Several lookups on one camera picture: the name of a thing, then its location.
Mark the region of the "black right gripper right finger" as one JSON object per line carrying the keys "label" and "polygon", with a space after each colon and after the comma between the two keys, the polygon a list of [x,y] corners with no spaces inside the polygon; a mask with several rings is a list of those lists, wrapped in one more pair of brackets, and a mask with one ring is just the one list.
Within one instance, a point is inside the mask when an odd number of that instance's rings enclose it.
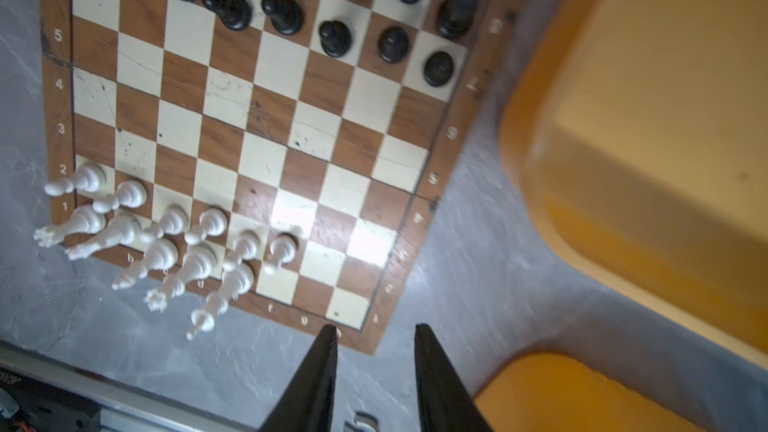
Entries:
{"label": "black right gripper right finger", "polygon": [[416,325],[414,359],[422,431],[492,431],[428,324]]}

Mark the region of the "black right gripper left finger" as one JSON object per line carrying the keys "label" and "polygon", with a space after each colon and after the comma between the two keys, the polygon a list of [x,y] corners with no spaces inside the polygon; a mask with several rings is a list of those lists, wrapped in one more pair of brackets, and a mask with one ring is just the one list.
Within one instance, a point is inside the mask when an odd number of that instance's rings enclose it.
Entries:
{"label": "black right gripper left finger", "polygon": [[260,431],[330,431],[338,361],[337,328],[323,326]]}

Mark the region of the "white king chess piece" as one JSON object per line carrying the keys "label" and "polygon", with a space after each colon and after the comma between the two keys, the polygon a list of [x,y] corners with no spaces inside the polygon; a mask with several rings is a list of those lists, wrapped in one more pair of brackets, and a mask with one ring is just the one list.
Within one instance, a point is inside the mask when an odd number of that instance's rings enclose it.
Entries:
{"label": "white king chess piece", "polygon": [[230,301],[248,292],[253,283],[254,272],[246,263],[240,264],[233,270],[224,271],[219,289],[206,297],[203,308],[192,311],[192,327],[187,331],[186,338],[191,341],[200,333],[213,330],[216,319],[228,310]]}

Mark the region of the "black pawn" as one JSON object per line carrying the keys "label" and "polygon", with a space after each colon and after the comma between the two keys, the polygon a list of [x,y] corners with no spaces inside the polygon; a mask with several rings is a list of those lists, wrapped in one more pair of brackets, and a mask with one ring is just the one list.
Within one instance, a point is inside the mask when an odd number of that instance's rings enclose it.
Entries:
{"label": "black pawn", "polygon": [[423,78],[431,87],[446,85],[454,74],[453,57],[446,51],[432,53],[424,63]]}

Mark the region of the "white pawn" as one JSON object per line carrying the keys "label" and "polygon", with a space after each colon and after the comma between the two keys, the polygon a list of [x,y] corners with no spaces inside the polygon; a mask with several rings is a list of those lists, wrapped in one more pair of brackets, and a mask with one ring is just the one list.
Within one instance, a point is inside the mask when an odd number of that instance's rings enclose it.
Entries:
{"label": "white pawn", "polygon": [[270,244],[269,255],[262,262],[262,272],[273,275],[283,265],[291,263],[297,255],[298,247],[299,243],[293,235],[279,234]]}

